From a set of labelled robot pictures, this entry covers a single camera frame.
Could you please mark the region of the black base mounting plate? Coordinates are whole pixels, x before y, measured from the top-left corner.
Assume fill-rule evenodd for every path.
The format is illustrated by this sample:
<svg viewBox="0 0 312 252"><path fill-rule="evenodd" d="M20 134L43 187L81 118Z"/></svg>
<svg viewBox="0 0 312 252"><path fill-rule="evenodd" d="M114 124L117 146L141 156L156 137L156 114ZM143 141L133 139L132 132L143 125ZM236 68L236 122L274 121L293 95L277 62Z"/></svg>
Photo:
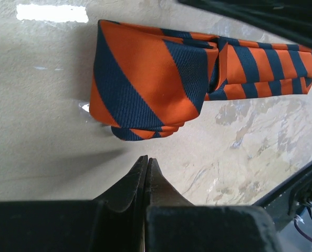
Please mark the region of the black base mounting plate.
<svg viewBox="0 0 312 252"><path fill-rule="evenodd" d="M312 205L312 161L254 203L267 211L281 231L306 207Z"/></svg>

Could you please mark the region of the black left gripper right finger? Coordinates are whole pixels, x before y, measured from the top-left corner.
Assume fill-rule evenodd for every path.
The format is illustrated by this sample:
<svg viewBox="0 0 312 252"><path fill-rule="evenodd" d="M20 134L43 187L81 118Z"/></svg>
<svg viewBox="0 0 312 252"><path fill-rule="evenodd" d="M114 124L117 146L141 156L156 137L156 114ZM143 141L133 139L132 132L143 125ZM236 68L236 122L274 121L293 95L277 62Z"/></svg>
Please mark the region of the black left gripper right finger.
<svg viewBox="0 0 312 252"><path fill-rule="evenodd" d="M146 251L282 251L272 218L259 206L195 206L150 159L145 181Z"/></svg>

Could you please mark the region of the orange navy striped tie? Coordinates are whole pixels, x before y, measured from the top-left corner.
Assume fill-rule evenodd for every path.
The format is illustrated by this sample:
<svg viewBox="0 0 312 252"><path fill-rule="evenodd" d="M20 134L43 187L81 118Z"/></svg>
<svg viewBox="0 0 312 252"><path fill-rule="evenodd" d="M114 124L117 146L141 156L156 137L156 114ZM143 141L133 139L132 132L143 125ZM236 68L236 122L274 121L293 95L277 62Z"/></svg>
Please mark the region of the orange navy striped tie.
<svg viewBox="0 0 312 252"><path fill-rule="evenodd" d="M168 137L205 101L307 94L312 49L98 22L89 112L126 141Z"/></svg>

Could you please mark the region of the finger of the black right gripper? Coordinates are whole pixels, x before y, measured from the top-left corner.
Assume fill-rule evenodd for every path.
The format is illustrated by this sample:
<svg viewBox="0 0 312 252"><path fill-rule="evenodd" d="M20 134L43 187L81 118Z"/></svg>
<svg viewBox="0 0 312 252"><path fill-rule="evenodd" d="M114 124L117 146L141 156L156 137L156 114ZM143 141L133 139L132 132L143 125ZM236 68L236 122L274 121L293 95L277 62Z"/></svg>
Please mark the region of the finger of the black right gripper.
<svg viewBox="0 0 312 252"><path fill-rule="evenodd" d="M245 22L312 49L312 0L181 0L179 3Z"/></svg>

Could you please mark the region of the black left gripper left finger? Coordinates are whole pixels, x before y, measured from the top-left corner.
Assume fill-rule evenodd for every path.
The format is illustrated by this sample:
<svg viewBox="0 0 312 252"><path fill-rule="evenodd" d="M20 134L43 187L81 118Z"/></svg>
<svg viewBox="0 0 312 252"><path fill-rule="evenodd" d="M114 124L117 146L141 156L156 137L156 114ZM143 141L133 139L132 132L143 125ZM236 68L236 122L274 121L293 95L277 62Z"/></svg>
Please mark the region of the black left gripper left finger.
<svg viewBox="0 0 312 252"><path fill-rule="evenodd" d="M0 251L143 251L148 157L94 199L0 202Z"/></svg>

